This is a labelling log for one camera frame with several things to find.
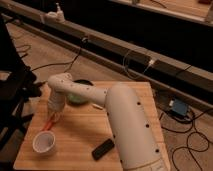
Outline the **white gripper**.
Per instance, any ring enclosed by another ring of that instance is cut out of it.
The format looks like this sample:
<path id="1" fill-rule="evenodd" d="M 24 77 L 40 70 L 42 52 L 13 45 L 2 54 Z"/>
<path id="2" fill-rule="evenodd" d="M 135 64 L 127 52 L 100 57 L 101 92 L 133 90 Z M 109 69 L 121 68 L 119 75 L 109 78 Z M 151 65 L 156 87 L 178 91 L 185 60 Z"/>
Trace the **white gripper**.
<path id="1" fill-rule="evenodd" d="M 65 97 L 64 96 L 50 96 L 47 103 L 47 118 L 51 119 L 53 117 L 54 122 L 58 122 L 62 116 L 62 111 L 65 106 Z"/>

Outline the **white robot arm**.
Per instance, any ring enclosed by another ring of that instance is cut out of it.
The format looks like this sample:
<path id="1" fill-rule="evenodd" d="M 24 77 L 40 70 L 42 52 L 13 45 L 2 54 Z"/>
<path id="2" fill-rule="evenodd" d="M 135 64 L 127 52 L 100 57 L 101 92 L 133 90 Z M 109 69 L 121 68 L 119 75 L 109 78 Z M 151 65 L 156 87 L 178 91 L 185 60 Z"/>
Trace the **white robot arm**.
<path id="1" fill-rule="evenodd" d="M 109 88 L 75 83 L 69 73 L 50 76 L 48 86 L 51 89 L 48 111 L 52 115 L 64 109 L 67 93 L 106 110 L 123 171 L 169 171 L 144 106 L 133 88 L 121 82 Z"/>

